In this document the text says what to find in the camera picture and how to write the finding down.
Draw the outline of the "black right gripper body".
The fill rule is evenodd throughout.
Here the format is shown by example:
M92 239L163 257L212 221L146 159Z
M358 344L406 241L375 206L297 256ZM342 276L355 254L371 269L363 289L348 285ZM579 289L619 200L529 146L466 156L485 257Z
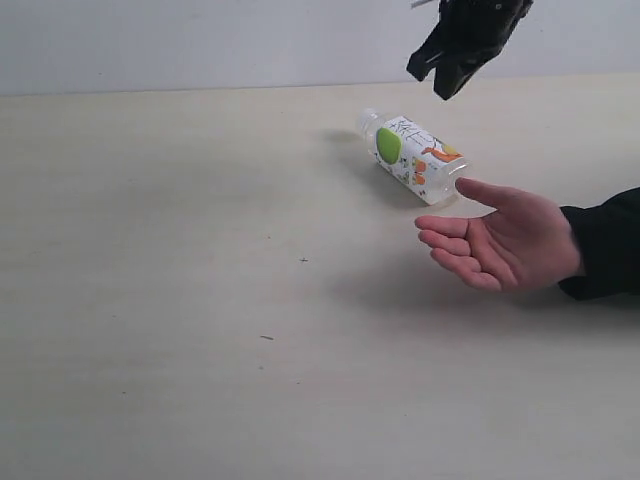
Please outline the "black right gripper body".
M532 5L531 0L441 1L435 30L447 52L498 55Z

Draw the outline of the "person's open hand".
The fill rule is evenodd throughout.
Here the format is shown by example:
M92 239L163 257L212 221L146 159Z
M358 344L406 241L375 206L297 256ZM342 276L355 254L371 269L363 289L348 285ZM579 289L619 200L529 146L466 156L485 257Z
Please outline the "person's open hand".
M524 292L584 274L569 221L552 201L523 190L459 178L463 197L493 211L480 217L415 220L432 259L469 287Z

